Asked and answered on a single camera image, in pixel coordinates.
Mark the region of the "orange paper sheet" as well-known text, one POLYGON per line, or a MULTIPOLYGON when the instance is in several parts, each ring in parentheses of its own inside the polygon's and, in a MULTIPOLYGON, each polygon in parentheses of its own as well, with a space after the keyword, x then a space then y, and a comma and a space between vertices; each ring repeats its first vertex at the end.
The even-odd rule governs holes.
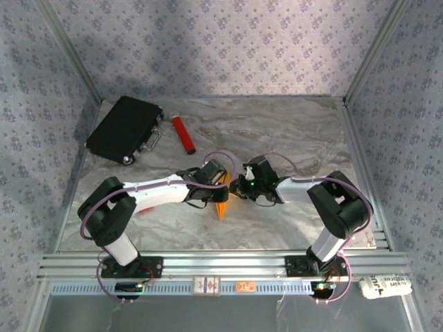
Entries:
POLYGON ((228 183, 230 179, 231 179, 231 174, 230 174, 230 172, 227 172, 225 175, 223 175, 219 179, 219 182, 218 182, 219 185, 223 185, 223 184, 229 185, 229 193, 223 193, 223 191, 222 191, 223 187, 222 187, 220 195, 214 196, 214 202, 215 202, 215 207, 216 207, 217 216, 218 216, 219 221, 222 221, 224 219, 224 215, 226 213, 226 208, 227 208, 229 200, 231 198, 237 198, 236 196, 234 196, 233 194, 230 193, 231 183, 228 183), (229 194, 229 198, 226 203, 222 203, 222 198, 225 194, 229 194))

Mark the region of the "crumpled white printed paper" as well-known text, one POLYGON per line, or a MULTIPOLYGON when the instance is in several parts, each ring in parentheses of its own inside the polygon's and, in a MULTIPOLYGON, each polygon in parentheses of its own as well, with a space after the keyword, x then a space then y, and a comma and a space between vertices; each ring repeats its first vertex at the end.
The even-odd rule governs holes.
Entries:
POLYGON ((404 296, 413 291, 410 278, 400 273, 363 277, 359 280, 358 285, 366 299, 404 296))

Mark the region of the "red cylindrical tube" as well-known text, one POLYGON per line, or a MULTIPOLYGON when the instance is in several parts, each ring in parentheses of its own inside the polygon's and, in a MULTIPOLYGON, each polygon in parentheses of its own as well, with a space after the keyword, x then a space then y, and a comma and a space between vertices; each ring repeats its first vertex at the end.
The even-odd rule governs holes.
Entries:
POLYGON ((179 137, 179 140, 181 141, 181 144, 183 145, 183 148, 186 151, 187 155, 194 154, 196 152, 195 145, 180 115, 178 113, 173 113, 171 117, 171 122, 175 128, 177 136, 179 137))

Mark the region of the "white printed label card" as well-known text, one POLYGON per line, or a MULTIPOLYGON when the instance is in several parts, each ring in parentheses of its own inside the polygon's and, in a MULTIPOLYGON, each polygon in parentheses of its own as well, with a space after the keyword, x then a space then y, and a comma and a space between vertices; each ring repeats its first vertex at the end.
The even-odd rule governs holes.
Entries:
POLYGON ((196 296, 219 297, 221 277, 216 275, 195 275, 192 278, 192 294, 196 296))

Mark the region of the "black carrying case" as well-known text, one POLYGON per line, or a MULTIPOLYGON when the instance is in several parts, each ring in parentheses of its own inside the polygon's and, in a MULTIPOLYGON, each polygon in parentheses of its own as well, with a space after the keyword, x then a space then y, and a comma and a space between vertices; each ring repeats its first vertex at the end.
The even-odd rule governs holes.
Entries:
POLYGON ((156 138, 149 150, 156 146, 163 117, 159 105, 122 96, 87 138, 86 148, 96 156, 131 165, 154 134, 156 138))

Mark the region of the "right black controller board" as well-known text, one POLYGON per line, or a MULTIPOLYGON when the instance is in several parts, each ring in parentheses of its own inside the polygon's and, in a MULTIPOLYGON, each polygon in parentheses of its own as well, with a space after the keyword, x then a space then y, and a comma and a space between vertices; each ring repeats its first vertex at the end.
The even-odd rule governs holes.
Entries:
POLYGON ((334 282, 312 282, 311 290, 313 298, 327 300, 332 298, 336 290, 336 284, 334 282))

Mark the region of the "black controller board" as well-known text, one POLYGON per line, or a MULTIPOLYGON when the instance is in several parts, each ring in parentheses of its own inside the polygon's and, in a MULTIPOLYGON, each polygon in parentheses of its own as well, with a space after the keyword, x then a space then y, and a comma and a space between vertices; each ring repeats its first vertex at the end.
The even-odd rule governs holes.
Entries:
POLYGON ((144 286, 138 282, 117 282, 114 291, 117 293, 141 293, 144 286))
POLYGON ((312 282, 311 290, 313 298, 327 300, 332 298, 336 290, 336 284, 334 282, 312 282))

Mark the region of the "grey metal panel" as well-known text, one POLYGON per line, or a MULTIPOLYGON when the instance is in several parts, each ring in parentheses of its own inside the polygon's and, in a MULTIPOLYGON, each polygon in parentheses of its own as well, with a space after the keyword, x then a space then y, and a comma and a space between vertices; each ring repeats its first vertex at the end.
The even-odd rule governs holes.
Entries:
POLYGON ((413 332, 398 297, 351 292, 332 304, 305 296, 158 296, 119 305, 53 296, 39 332, 413 332))

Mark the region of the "left black controller board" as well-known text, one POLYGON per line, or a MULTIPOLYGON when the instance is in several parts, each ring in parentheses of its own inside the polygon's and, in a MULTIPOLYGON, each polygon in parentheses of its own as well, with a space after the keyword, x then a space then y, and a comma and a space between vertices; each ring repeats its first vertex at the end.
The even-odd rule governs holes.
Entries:
POLYGON ((117 282, 114 291, 117 293, 141 293, 144 286, 138 282, 117 282))

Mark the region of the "long aluminium mounting rail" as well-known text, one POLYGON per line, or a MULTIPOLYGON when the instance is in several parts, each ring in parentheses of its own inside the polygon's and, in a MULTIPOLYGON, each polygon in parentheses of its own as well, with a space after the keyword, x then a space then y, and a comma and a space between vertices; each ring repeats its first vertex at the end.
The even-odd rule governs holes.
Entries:
MULTIPOLYGON (((182 250, 142 252, 162 257, 162 277, 190 279, 195 275, 216 275, 227 280, 276 279, 286 275, 286 257, 301 257, 302 250, 182 250)), ((389 250, 346 250, 352 276, 403 273, 410 275, 407 254, 389 250)), ((92 280, 98 265, 96 252, 47 254, 39 263, 37 278, 46 281, 92 280)))

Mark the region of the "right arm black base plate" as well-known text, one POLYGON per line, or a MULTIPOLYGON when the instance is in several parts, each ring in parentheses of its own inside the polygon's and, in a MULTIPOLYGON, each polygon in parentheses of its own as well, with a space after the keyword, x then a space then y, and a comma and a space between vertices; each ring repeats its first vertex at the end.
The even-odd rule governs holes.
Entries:
POLYGON ((328 262, 321 262, 307 255, 289 255, 284 258, 284 267, 288 277, 347 277, 347 264, 341 257, 334 257, 328 262))

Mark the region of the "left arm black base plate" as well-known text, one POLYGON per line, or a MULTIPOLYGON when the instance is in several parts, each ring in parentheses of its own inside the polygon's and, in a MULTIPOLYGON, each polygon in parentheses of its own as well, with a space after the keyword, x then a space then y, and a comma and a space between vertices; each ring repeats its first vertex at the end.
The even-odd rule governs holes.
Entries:
POLYGON ((159 279, 163 271, 163 258, 139 256, 126 266, 121 266, 114 258, 106 258, 100 276, 105 279, 159 279))

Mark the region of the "aluminium side rail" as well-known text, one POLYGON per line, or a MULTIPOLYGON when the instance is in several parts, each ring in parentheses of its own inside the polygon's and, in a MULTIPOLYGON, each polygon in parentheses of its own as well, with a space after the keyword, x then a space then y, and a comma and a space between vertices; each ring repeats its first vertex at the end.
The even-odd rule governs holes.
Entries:
POLYGON ((374 184, 372 172, 370 171, 370 166, 357 130, 357 125, 345 102, 343 102, 341 117, 347 137, 347 143, 352 155, 359 188, 369 200, 373 209, 372 222, 370 226, 368 226, 368 230, 371 229, 374 235, 377 249, 395 251, 392 236, 388 229, 386 216, 380 205, 380 198, 374 184))
POLYGON ((74 126, 73 142, 69 144, 67 142, 62 143, 55 150, 57 153, 61 153, 61 157, 66 161, 64 165, 67 166, 67 169, 66 172, 62 173, 65 187, 62 189, 61 199, 57 200, 57 205, 54 206, 55 213, 50 215, 51 228, 48 229, 50 237, 46 253, 56 253, 59 250, 66 219, 71 210, 73 197, 87 154, 86 140, 96 125, 101 104, 102 100, 98 102, 87 100, 82 105, 82 111, 74 126))

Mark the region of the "aluminium frame post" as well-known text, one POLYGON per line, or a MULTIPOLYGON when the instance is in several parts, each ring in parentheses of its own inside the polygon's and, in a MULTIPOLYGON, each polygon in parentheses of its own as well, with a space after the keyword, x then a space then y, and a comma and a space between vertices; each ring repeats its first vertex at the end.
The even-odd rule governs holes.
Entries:
POLYGON ((65 58, 73 68, 75 74, 78 76, 81 84, 85 88, 90 98, 96 103, 102 102, 100 96, 91 76, 87 72, 79 53, 76 51, 74 43, 68 36, 62 22, 58 18, 55 9, 50 0, 33 0, 37 9, 39 10, 44 21, 47 23, 49 30, 53 33, 56 41, 62 49, 65 58))
POLYGON ((346 107, 349 107, 355 102, 411 1, 412 0, 392 0, 391 6, 381 21, 379 29, 368 47, 360 67, 343 96, 343 102, 346 107))

